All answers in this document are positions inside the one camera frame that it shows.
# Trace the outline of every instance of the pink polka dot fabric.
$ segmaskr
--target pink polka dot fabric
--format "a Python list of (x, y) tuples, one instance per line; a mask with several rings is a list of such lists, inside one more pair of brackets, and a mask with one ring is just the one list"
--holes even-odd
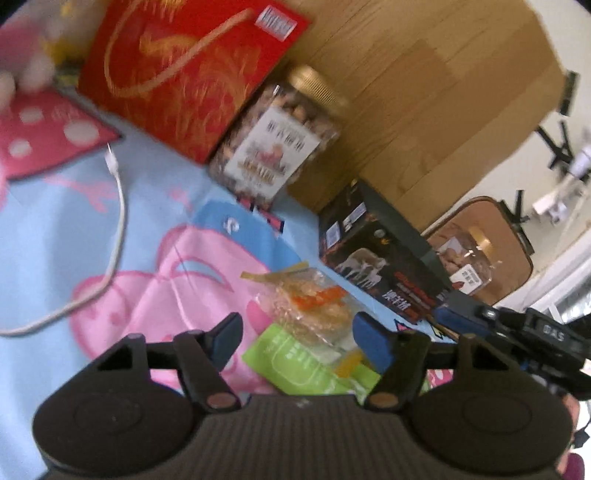
[(0, 113), (0, 162), (7, 179), (27, 177), (119, 137), (55, 90), (18, 94)]
[(2, 168), (2, 164), (0, 164), (0, 210), (2, 210), (2, 207), (4, 206), (4, 200), (6, 198), (7, 193), (8, 183), (4, 175), (4, 169)]

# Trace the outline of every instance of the charging cable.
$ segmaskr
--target charging cable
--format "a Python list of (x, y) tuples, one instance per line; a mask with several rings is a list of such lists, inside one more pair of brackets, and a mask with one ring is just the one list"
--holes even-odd
[(107, 270), (105, 276), (103, 277), (103, 280), (93, 291), (91, 291), (81, 299), (70, 302), (67, 305), (60, 308), (59, 310), (56, 310), (55, 312), (52, 312), (49, 315), (46, 315), (45, 317), (39, 320), (36, 320), (35, 322), (31, 322), (28, 325), (15, 328), (12, 330), (0, 330), (0, 337), (19, 337), (34, 333), (48, 326), (50, 323), (53, 323), (56, 320), (59, 320), (74, 312), (75, 310), (83, 307), (84, 305), (88, 304), (88, 302), (96, 300), (103, 293), (105, 293), (105, 291), (111, 284), (111, 281), (113, 280), (113, 277), (117, 272), (119, 257), (121, 256), (121, 251), (123, 249), (126, 225), (126, 206), (125, 195), (123, 193), (123, 187), (121, 185), (121, 177), (119, 175), (119, 163), (117, 162), (117, 158), (115, 157), (115, 154), (112, 152), (110, 145), (108, 145), (108, 148), (109, 149), (105, 153), (105, 161), (107, 163), (109, 173), (113, 175), (113, 178), (117, 183), (117, 191), (119, 192), (119, 223), (117, 224), (115, 246), (113, 247), (111, 258), (109, 260), (109, 265), (107, 266)]

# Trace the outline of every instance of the black box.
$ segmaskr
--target black box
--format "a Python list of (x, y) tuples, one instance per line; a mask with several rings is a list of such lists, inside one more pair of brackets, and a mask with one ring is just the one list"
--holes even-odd
[(319, 218), (324, 264), (409, 322), (452, 289), (427, 241), (363, 180), (351, 182)]

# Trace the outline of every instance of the product box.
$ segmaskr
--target product box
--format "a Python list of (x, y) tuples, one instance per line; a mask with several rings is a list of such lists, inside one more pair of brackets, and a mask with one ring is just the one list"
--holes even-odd
[(427, 241), (362, 180), (319, 214), (322, 261), (411, 323), (444, 301), (451, 282)]
[(113, 0), (79, 90), (205, 163), (308, 24), (271, 0)]

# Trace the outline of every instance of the white polka dot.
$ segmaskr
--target white polka dot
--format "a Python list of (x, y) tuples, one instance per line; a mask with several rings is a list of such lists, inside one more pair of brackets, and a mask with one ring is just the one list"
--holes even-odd
[(22, 138), (15, 140), (8, 146), (8, 152), (14, 158), (23, 158), (29, 155), (33, 149), (31, 148), (31, 144)]
[(25, 125), (37, 124), (43, 120), (43, 110), (37, 106), (29, 106), (23, 108), (18, 116), (21, 118), (21, 122)]
[(78, 147), (87, 147), (99, 139), (99, 129), (88, 120), (75, 120), (64, 127), (66, 138)]

